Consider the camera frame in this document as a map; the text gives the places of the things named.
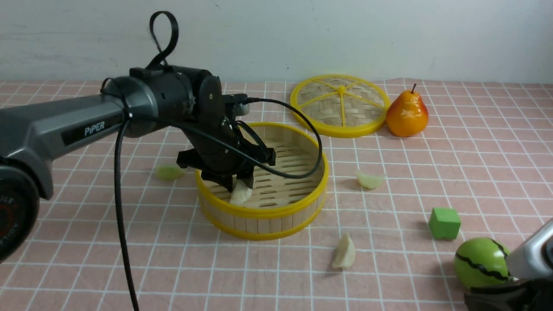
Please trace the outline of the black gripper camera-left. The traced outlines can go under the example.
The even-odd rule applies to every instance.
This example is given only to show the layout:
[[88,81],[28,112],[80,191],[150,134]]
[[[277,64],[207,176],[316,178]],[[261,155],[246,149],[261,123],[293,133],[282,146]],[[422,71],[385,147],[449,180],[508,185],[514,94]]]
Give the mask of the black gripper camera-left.
[[176,163],[180,168],[195,168],[202,171],[209,181],[232,192],[234,189],[233,175],[244,185],[253,189],[254,165],[244,157],[229,148],[214,142],[215,138],[248,155],[262,164],[275,165],[276,153],[267,147],[260,136],[240,120],[224,119],[217,126],[186,118],[183,130],[193,148],[178,153]]

